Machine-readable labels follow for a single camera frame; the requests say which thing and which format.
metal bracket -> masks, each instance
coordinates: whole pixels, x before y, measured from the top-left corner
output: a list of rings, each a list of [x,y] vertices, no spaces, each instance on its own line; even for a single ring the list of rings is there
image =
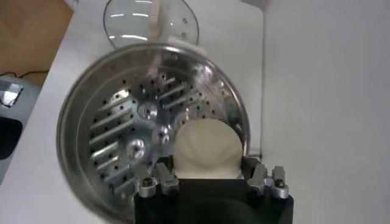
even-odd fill
[[[138,194],[142,198],[151,198],[156,194],[157,180],[147,172],[145,165],[138,166],[135,170],[138,178]]]
[[[164,163],[155,165],[156,177],[161,184],[161,192],[165,195],[177,194],[179,191],[179,180],[170,173]]]
[[[282,166],[275,166],[272,170],[272,179],[274,180],[271,185],[272,196],[275,198],[288,198],[288,186],[285,182],[285,170]]]
[[[264,194],[266,186],[264,179],[267,178],[268,170],[263,164],[258,163],[251,179],[247,181],[250,188],[255,189],[259,195]]]

clear plastic lid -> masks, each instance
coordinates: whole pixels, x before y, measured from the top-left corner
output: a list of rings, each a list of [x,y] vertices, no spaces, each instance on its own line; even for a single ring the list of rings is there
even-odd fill
[[[197,45],[199,37],[195,14],[183,0],[111,0],[104,27],[115,48],[168,38]]]

white dough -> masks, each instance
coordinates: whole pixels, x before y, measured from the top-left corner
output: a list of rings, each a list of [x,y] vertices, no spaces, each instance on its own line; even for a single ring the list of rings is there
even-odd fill
[[[215,119],[190,121],[179,131],[173,155],[179,178],[237,178],[243,147],[227,124]]]

white table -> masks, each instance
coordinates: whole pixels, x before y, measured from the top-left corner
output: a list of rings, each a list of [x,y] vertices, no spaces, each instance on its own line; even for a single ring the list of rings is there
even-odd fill
[[[0,186],[1,223],[104,223],[71,192],[60,170],[55,140],[57,119],[70,87],[85,68],[113,50],[103,29],[106,2],[79,2]],[[251,145],[258,150],[263,14],[236,0],[187,3],[199,21],[199,45],[231,78],[247,105]]]

perforated metal disc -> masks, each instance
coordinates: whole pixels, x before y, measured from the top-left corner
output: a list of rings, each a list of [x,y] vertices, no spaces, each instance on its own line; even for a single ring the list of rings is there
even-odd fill
[[[97,61],[73,86],[58,120],[58,158],[89,208],[131,220],[135,168],[171,155],[178,129],[206,117],[231,126],[246,152],[243,102],[212,62],[166,44],[125,47]]]

